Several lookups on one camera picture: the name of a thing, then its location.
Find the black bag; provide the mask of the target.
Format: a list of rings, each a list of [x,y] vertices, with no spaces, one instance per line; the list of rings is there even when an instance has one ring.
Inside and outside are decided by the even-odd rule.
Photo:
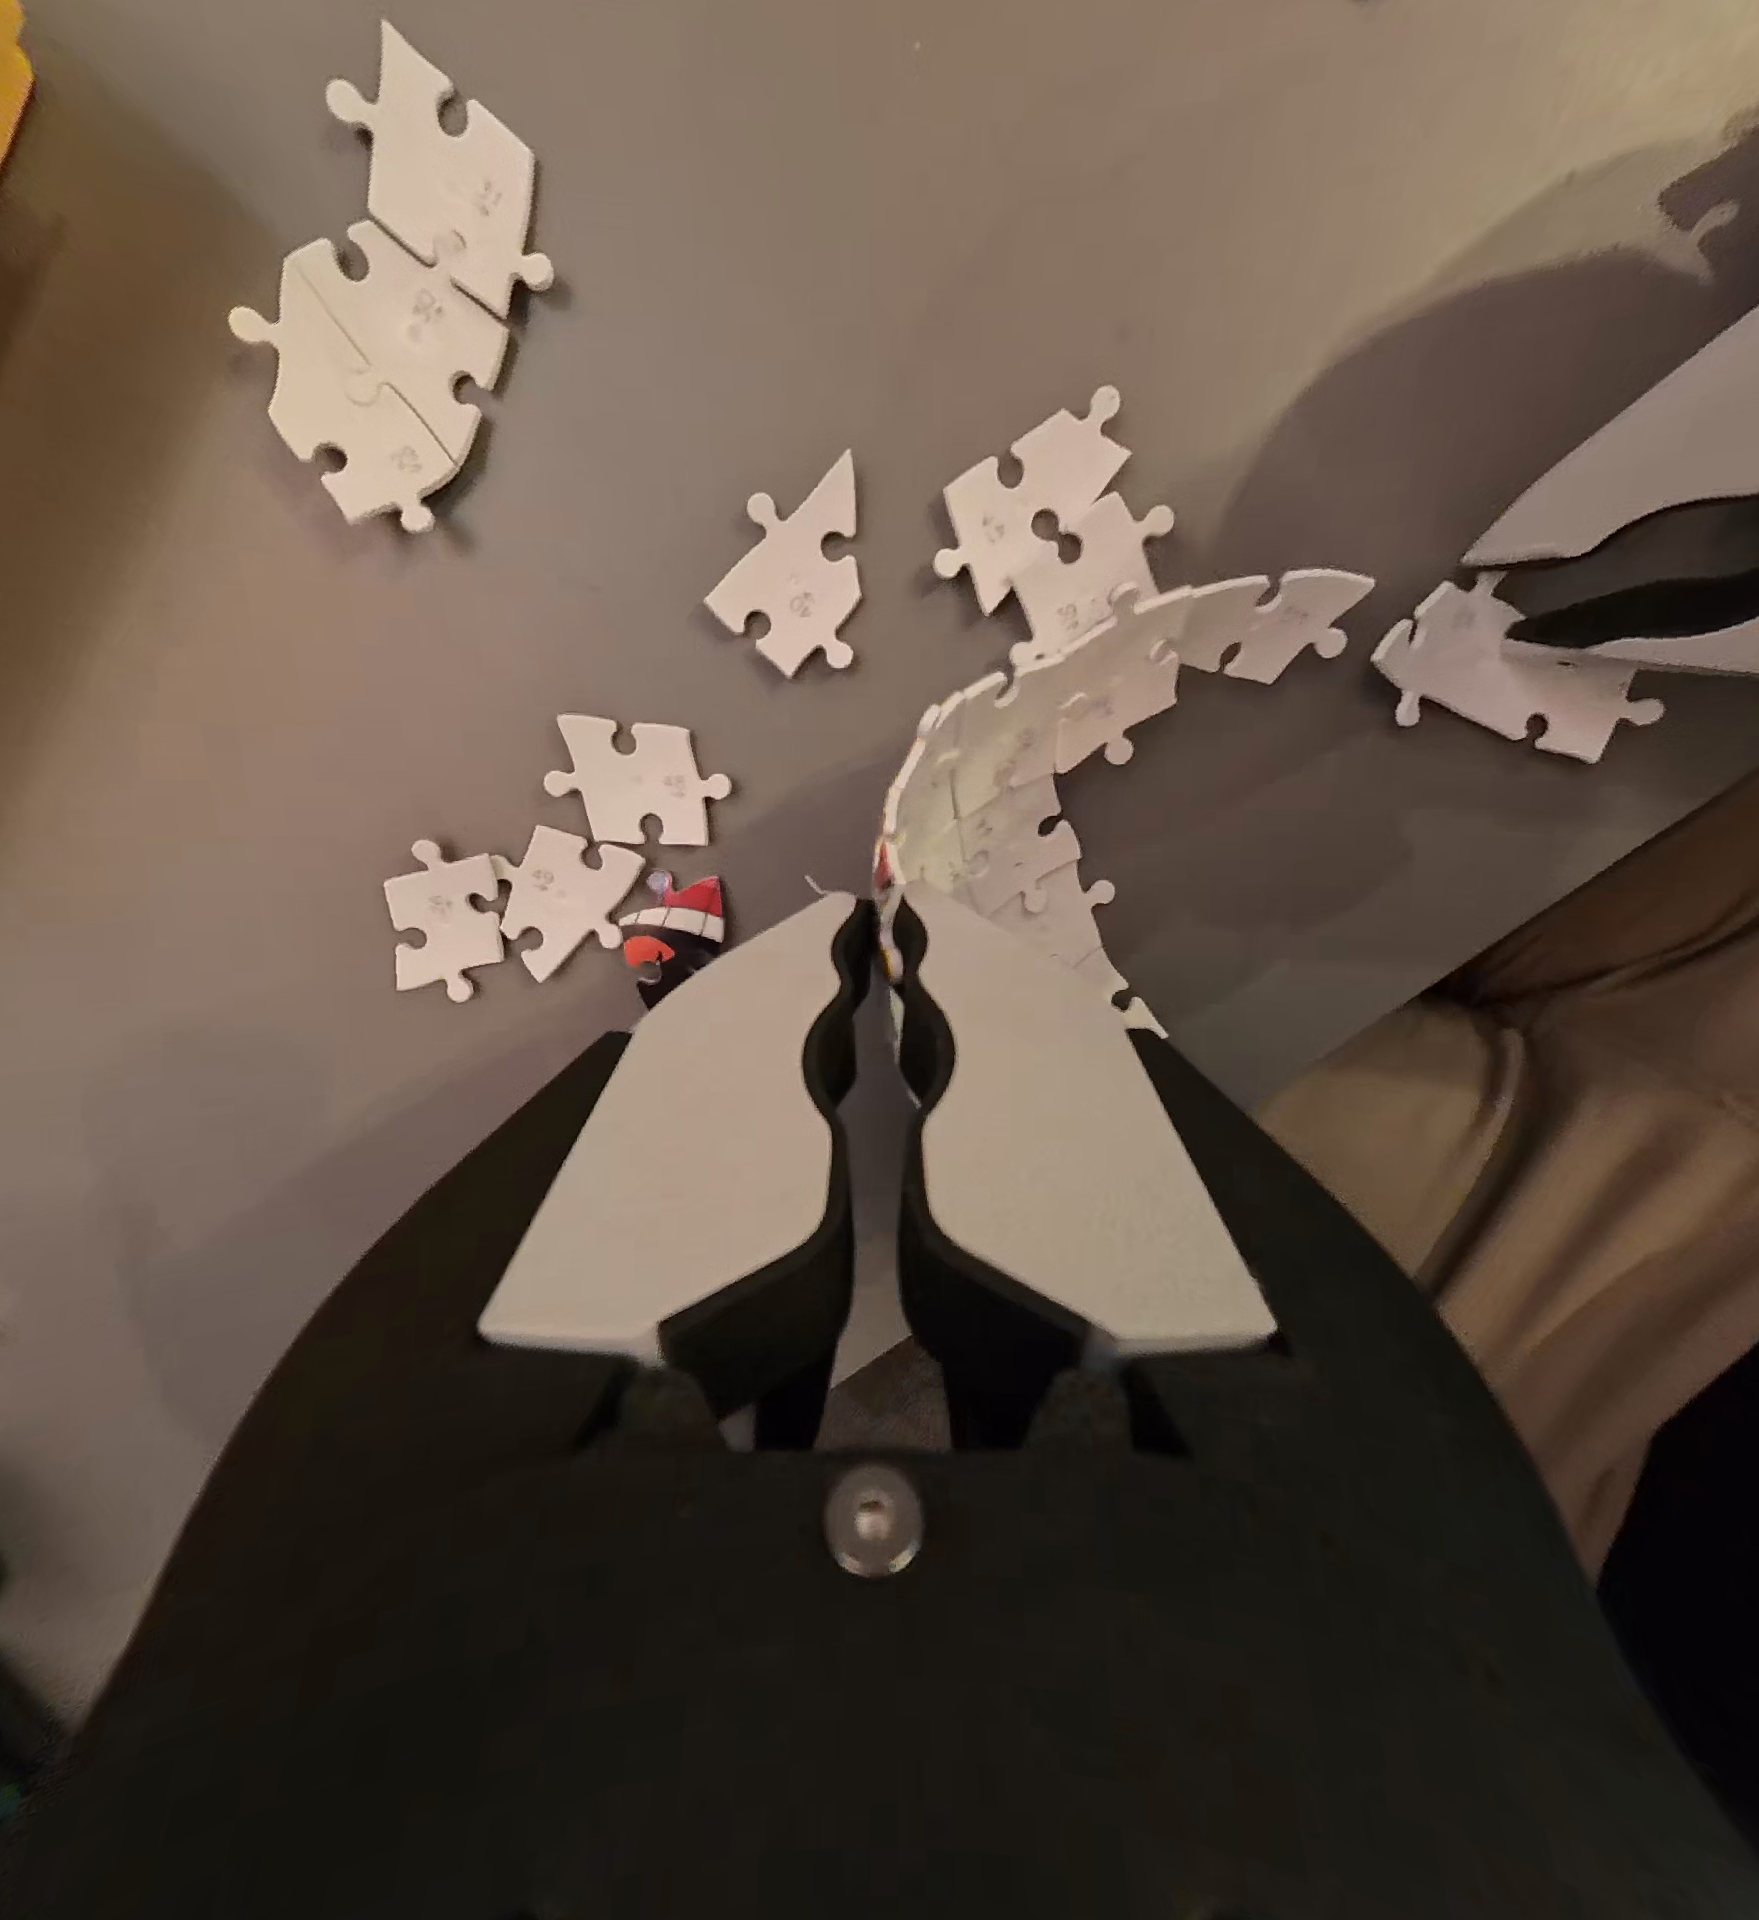
[[[1759,1856],[1759,1342],[1654,1435],[1597,1592],[1644,1692]]]

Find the three joined white puzzle pieces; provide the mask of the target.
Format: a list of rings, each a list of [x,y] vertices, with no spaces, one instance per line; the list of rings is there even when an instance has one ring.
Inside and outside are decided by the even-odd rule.
[[[349,524],[437,524],[482,430],[464,387],[494,391],[521,293],[555,281],[532,248],[536,158],[500,116],[380,23],[377,86],[334,79],[326,105],[365,136],[364,261],[317,237],[285,254],[276,309],[236,305],[229,330],[275,354],[267,417]]]

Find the pointed white puzzle piece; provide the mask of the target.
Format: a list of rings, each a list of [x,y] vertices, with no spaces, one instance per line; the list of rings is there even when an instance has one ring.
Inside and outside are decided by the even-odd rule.
[[[849,543],[858,533],[851,449],[794,511],[780,511],[768,491],[753,491],[744,513],[761,539],[706,593],[704,609],[735,636],[746,636],[761,619],[764,626],[753,647],[789,682],[813,659],[831,669],[849,667],[855,652],[843,639],[843,625],[862,600],[859,566],[847,546],[831,552],[827,544]]]

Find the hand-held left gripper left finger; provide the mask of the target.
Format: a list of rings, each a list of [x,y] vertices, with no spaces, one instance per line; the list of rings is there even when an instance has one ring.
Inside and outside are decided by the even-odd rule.
[[[839,1106],[874,951],[874,901],[821,896],[646,1012],[482,1339],[679,1372],[759,1447],[811,1447],[851,1305]]]

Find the printed red black puzzle piece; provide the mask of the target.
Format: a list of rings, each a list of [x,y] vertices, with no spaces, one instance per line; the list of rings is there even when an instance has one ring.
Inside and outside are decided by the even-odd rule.
[[[617,915],[621,956],[636,976],[646,1011],[722,956],[724,887],[719,875],[676,882],[657,869],[648,875],[649,900]]]

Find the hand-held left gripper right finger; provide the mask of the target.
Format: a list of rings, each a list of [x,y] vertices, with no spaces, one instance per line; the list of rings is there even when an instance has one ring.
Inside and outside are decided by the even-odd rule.
[[[1242,1353],[1270,1306],[1146,1071],[1078,971],[951,898],[905,898],[917,1099],[898,1285],[956,1449],[1011,1449],[1055,1380]]]

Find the person's beige trousers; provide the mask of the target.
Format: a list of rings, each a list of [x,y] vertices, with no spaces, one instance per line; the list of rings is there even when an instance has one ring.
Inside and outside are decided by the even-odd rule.
[[[1441,1310],[1587,1572],[1759,1345],[1759,772],[1258,1110]]]

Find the curved assembled puzzle ball section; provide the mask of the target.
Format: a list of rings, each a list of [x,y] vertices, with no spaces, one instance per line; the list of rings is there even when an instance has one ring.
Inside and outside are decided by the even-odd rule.
[[[888,791],[874,858],[892,1020],[905,1019],[894,936],[911,887],[938,891],[1057,961],[1132,1027],[1165,1036],[1102,943],[1114,885],[1085,881],[1057,785],[1089,758],[1132,760],[1132,731],[1177,705],[1180,671],[1271,685],[1303,655],[1338,658],[1375,578],[1294,569],[1152,588],[1132,569],[1085,610],[1027,615],[1011,666],[923,716]]]

